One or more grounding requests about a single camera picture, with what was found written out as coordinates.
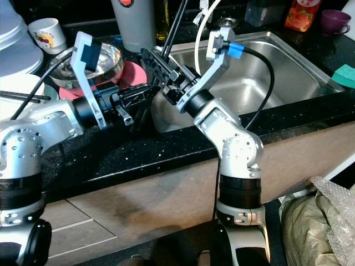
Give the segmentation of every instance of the black granite countertop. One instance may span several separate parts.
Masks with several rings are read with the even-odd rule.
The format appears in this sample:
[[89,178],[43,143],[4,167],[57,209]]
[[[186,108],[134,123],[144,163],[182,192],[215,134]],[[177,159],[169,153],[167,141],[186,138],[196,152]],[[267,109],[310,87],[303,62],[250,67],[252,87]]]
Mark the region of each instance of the black granite countertop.
[[[103,29],[109,34],[107,25],[110,23],[114,25],[115,21],[65,30],[67,36],[75,36],[77,30],[102,36],[95,32]],[[254,28],[240,23],[235,32],[264,30],[271,30],[330,76],[343,64],[355,67],[355,42],[343,35],[326,38],[317,27],[308,33],[297,33],[282,27]],[[194,25],[185,24],[176,42],[193,42],[196,32]],[[98,39],[122,47],[117,36]],[[138,62],[132,53],[123,50],[123,54],[125,59]],[[241,115],[242,123],[246,125],[252,116]],[[355,90],[347,89],[263,110],[251,131],[268,144],[354,120]],[[63,146],[65,162],[57,147],[43,155],[43,187],[49,202],[217,157],[213,145],[194,127],[159,134],[150,124],[135,136],[120,125],[104,131],[94,127],[83,136],[66,141]]]

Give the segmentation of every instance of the blue connector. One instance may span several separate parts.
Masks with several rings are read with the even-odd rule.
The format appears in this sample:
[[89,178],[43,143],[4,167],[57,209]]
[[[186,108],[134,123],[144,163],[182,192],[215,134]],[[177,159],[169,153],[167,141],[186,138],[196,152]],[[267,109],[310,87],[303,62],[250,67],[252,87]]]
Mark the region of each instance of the blue connector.
[[228,55],[240,59],[244,51],[244,46],[237,43],[230,43],[228,49]]

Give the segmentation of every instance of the black chopstick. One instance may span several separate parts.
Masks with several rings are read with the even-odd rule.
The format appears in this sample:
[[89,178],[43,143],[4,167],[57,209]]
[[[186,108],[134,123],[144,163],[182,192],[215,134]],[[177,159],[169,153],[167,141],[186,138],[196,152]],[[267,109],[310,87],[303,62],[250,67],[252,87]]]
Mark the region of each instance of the black chopstick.
[[[0,97],[12,99],[12,100],[19,100],[19,101],[24,101],[26,99],[26,97],[7,95],[7,94],[1,94],[1,93],[0,93]],[[34,104],[40,104],[40,100],[38,100],[38,99],[31,99],[30,102],[32,102]]]
[[[26,93],[15,93],[13,91],[4,91],[4,90],[0,90],[0,95],[9,95],[9,96],[17,96],[17,97],[27,97],[28,94]],[[44,95],[34,95],[32,97],[32,99],[38,99],[38,100],[46,100],[46,101],[50,101],[50,97],[49,96],[44,96]]]

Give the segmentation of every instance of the sink basin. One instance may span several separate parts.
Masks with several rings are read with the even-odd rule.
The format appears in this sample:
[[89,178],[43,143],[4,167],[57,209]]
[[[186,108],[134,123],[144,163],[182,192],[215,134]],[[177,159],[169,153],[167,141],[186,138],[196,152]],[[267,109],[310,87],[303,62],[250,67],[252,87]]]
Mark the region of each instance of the sink basin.
[[[238,35],[236,42],[263,54],[273,66],[275,86],[265,109],[343,91],[328,75],[271,32]],[[207,41],[201,42],[199,58],[202,74],[211,65],[205,59],[206,48]],[[178,64],[194,67],[194,43],[173,46],[171,55]],[[243,53],[241,59],[231,59],[229,69],[210,92],[241,115],[257,110],[267,93],[269,82],[270,74],[265,63]],[[179,113],[162,94],[154,98],[151,113],[159,132],[193,125],[192,118],[186,113]]]

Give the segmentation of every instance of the purple cup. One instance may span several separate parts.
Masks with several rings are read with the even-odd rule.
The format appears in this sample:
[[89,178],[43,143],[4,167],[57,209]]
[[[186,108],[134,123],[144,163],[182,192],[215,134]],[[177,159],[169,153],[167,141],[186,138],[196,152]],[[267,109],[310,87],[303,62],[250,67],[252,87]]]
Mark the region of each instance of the purple cup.
[[350,30],[348,25],[350,19],[350,15],[339,10],[324,10],[321,18],[322,33],[326,36],[347,33]]

